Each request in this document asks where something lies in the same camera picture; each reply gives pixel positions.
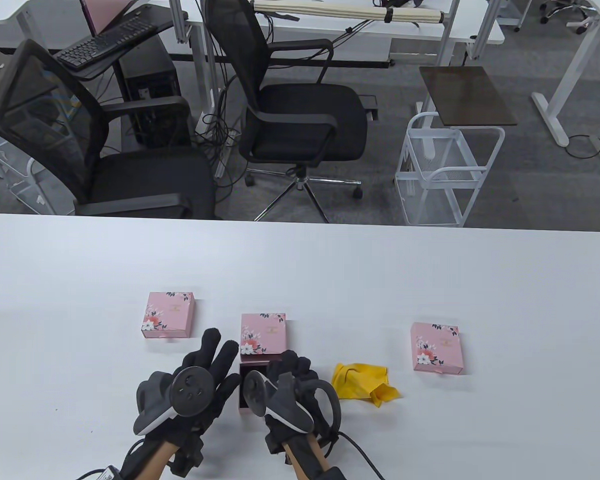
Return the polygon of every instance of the brown tabletop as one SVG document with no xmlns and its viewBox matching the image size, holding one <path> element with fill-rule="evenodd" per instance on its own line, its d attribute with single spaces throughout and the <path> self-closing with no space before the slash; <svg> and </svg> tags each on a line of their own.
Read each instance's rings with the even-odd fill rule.
<svg viewBox="0 0 600 480">
<path fill-rule="evenodd" d="M 518 124 L 482 66 L 421 66 L 419 70 L 444 126 Z"/>
</svg>

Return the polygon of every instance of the mesh backrest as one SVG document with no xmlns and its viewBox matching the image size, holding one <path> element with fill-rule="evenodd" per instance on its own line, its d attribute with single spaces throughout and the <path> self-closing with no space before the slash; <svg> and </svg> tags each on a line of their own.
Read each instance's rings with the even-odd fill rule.
<svg viewBox="0 0 600 480">
<path fill-rule="evenodd" d="M 254 9 L 247 0 L 206 0 L 204 21 L 238 75 L 247 102 L 257 108 L 271 55 Z"/>
<path fill-rule="evenodd" d="M 97 101 L 31 40 L 18 48 L 4 80 L 0 136 L 35 158 L 83 201 L 108 135 Z"/>
</svg>

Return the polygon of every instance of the yellow cloth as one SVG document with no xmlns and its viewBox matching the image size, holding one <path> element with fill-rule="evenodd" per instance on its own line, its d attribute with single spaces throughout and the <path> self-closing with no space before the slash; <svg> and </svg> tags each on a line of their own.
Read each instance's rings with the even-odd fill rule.
<svg viewBox="0 0 600 480">
<path fill-rule="evenodd" d="M 391 402 L 400 398 L 400 392 L 393 386 L 389 386 L 386 366 L 338 363 L 331 384 L 338 398 L 371 400 L 376 407 L 380 407 L 382 402 Z"/>
</svg>

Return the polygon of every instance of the floral pattern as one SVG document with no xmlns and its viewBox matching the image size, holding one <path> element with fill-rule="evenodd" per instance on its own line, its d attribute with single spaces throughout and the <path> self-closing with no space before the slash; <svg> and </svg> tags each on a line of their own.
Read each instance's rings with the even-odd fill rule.
<svg viewBox="0 0 600 480">
<path fill-rule="evenodd" d="M 452 337 L 455 337 L 458 334 L 458 327 L 456 327 L 456 326 L 432 323 L 431 327 L 433 327 L 434 329 L 437 329 L 437 330 L 448 330 L 449 332 L 451 332 Z"/>
<path fill-rule="evenodd" d="M 169 297 L 175 297 L 176 295 L 178 297 L 182 297 L 183 302 L 188 302 L 189 299 L 191 298 L 188 292 L 166 292 L 166 294 Z"/>
<path fill-rule="evenodd" d="M 285 318 L 282 316 L 282 314 L 280 313 L 261 313 L 260 316 L 262 318 L 269 318 L 273 315 L 273 318 L 277 318 L 277 321 L 279 323 L 282 323 L 285 321 Z"/>
<path fill-rule="evenodd" d="M 250 330 L 248 326 L 242 327 L 242 336 L 240 338 L 240 353 L 242 355 L 266 354 L 267 349 L 260 343 L 261 334 Z"/>
<path fill-rule="evenodd" d="M 161 310 L 156 310 L 152 304 L 146 306 L 144 319 L 142 320 L 142 330 L 164 330 L 167 326 L 160 317 L 163 316 Z"/>
<path fill-rule="evenodd" d="M 416 360 L 420 365 L 444 365 L 445 361 L 438 359 L 435 354 L 436 346 L 429 345 L 428 342 L 422 340 L 421 336 L 416 337 L 416 347 L 418 348 Z"/>
</svg>

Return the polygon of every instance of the chair seat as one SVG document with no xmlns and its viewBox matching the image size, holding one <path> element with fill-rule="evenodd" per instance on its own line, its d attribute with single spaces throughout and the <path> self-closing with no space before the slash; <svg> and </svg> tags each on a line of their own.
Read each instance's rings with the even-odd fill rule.
<svg viewBox="0 0 600 480">
<path fill-rule="evenodd" d="M 192 218 L 214 219 L 216 187 L 208 158 L 189 146 L 108 155 L 94 166 L 89 202 L 164 194 L 186 196 Z"/>
<path fill-rule="evenodd" d="M 367 115 L 355 91 L 325 83 L 286 83 L 263 87 L 258 106 L 266 114 L 330 114 L 338 132 L 327 149 L 325 162 L 357 160 L 367 142 Z M 245 132 L 257 132 L 250 153 L 262 163 L 309 164 L 329 130 L 327 125 L 273 124 L 260 122 L 247 111 L 243 144 L 252 139 Z M 240 152 L 243 156 L 248 151 Z"/>
</svg>

